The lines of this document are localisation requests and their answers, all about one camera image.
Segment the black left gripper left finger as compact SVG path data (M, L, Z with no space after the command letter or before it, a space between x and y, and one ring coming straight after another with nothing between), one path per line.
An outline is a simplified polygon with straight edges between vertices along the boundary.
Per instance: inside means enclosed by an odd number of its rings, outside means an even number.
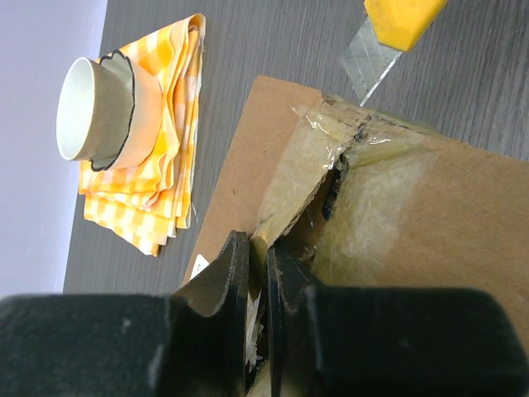
M4 396L242 396L249 238L174 294L1 302Z

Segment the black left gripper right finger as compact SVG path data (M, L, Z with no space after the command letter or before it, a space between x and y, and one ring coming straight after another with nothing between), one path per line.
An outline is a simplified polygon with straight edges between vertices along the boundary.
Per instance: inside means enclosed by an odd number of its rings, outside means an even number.
M274 396L525 396L528 359L476 289L324 285L266 255Z

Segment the brown cardboard express box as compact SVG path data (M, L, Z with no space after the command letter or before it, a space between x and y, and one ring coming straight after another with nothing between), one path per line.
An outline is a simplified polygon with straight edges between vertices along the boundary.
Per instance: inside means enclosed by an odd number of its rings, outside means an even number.
M324 285L483 291L528 359L528 165L299 84L256 78L186 284L249 238L245 393L271 392L266 255Z

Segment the yellow utility knife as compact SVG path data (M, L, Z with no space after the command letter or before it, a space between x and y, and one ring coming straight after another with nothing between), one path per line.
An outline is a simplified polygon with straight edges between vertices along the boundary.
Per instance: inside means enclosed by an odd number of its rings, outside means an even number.
M365 0L366 18L341 57L364 106L402 54L409 52L446 5L445 0Z

